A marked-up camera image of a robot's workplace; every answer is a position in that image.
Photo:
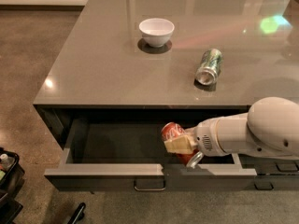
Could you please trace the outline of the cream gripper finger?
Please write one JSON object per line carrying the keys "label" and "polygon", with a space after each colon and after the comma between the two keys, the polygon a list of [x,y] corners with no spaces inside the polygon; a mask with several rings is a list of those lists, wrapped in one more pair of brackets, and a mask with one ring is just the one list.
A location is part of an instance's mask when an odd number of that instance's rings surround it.
{"label": "cream gripper finger", "polygon": [[196,142],[191,135],[183,134],[164,141],[166,150],[169,153],[192,154],[196,149]]}

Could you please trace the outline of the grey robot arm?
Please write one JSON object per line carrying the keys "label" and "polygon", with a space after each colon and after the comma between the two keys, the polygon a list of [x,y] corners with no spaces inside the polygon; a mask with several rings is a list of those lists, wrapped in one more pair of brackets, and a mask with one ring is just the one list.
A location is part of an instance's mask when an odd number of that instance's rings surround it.
{"label": "grey robot arm", "polygon": [[162,129],[169,153],[208,157],[244,154],[251,157],[299,158],[299,104],[278,97],[255,102],[248,112],[207,119],[184,130],[174,124]]}

